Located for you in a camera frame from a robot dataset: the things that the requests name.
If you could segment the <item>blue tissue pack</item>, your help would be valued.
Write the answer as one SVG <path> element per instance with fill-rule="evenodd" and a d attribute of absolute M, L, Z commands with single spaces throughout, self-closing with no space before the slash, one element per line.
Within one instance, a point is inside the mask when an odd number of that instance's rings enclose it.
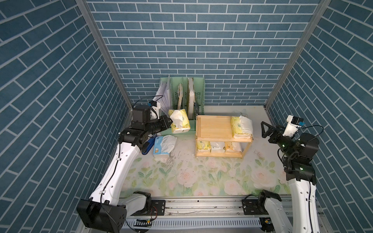
<path fill-rule="evenodd" d="M 169 158 L 177 138 L 171 135 L 157 136 L 154 141 L 153 156 L 157 159 Z"/>

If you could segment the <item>yellow green tissue pack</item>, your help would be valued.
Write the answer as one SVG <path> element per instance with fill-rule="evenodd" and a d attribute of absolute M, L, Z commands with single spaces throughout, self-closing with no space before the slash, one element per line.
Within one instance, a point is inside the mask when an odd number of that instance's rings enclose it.
<path fill-rule="evenodd" d="M 233 138 L 252 138 L 253 123 L 245 116 L 232 116 L 230 120 Z"/>

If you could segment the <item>wooden two-tier shelf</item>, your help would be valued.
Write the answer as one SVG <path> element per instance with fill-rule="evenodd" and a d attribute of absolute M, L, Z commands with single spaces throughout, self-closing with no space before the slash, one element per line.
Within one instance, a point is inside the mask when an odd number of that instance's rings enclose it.
<path fill-rule="evenodd" d="M 196 119 L 196 142 L 239 142 L 245 143 L 242 152 L 200 152 L 196 150 L 196 157 L 228 157 L 243 158 L 249 150 L 254 138 L 234 138 L 231 127 L 230 116 L 208 116 L 198 115 Z"/>

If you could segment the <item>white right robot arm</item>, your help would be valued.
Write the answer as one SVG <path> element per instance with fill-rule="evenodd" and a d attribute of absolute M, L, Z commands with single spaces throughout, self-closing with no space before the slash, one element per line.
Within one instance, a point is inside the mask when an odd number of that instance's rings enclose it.
<path fill-rule="evenodd" d="M 293 222 L 290 222 L 283 209 L 279 207 L 280 198 L 274 193 L 263 190 L 260 195 L 262 208 L 270 215 L 276 232 L 318 233 L 320 226 L 316 208 L 315 169 L 311 164 L 313 156 L 319 150 L 317 136 L 302 133 L 298 139 L 294 136 L 304 126 L 303 119 L 288 116 L 286 127 L 272 126 L 261 122 L 261 135 L 268 142 L 276 144 L 283 155 L 282 162 L 286 180 L 291 192 Z"/>

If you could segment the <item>white tissue pack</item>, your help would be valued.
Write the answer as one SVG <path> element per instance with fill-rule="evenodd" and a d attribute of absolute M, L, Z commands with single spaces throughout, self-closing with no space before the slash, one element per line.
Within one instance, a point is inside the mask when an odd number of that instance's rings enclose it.
<path fill-rule="evenodd" d="M 211 153 L 225 153 L 225 142 L 211 141 Z"/>

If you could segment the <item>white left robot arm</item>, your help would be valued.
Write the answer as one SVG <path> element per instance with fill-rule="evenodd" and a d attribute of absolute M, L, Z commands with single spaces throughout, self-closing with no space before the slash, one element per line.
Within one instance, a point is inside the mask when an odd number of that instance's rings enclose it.
<path fill-rule="evenodd" d="M 88 199 L 81 199 L 77 212 L 83 224 L 107 233 L 118 233 L 132 214 L 146 215 L 152 211 L 150 193 L 136 191 L 122 203 L 119 201 L 122 186 L 135 159 L 147 147 L 150 135 L 170 128 L 172 120 L 159 115 L 149 105 L 133 107 L 131 124 L 119 133 L 114 157 Z"/>

